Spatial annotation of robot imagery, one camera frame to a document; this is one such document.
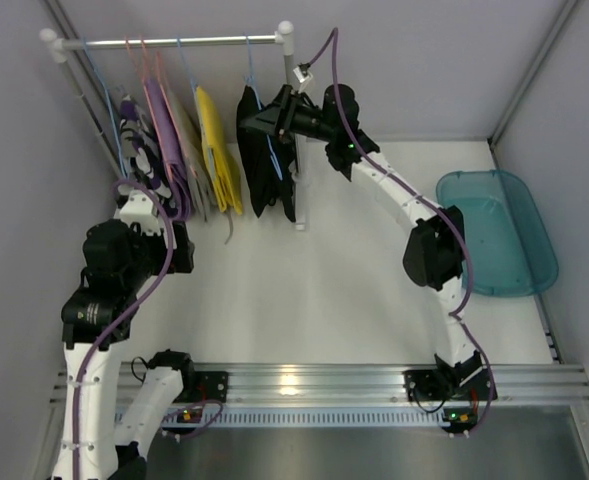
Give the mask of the black trousers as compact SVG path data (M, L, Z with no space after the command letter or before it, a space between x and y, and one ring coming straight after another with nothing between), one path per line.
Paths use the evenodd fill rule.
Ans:
M236 110L236 139L251 206L260 217L266 207L281 202L285 217L294 222L294 182L290 170L296 158L293 146L282 145L241 126L243 120L258 113L262 106L255 91L246 85Z

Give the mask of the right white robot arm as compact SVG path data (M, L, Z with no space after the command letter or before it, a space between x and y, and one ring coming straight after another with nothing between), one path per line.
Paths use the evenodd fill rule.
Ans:
M430 314L435 365L413 375L411 398L493 401L494 372L464 320L472 268L463 212L425 197L395 171L361 128L354 90L342 83L331 85L322 104L316 105L307 94L285 85L270 103L240 114L237 127L281 146L291 145L297 136L323 142L332 168L406 228L403 269L435 303Z

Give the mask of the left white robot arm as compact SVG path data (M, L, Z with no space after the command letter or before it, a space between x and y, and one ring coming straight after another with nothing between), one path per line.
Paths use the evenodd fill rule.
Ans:
M146 230L110 219L83 244L80 284L61 311L67 387L54 479L144 479L147 454L169 406L196 385L189 354L156 353L120 422L118 381L131 322L167 274L192 271L194 246L180 222Z

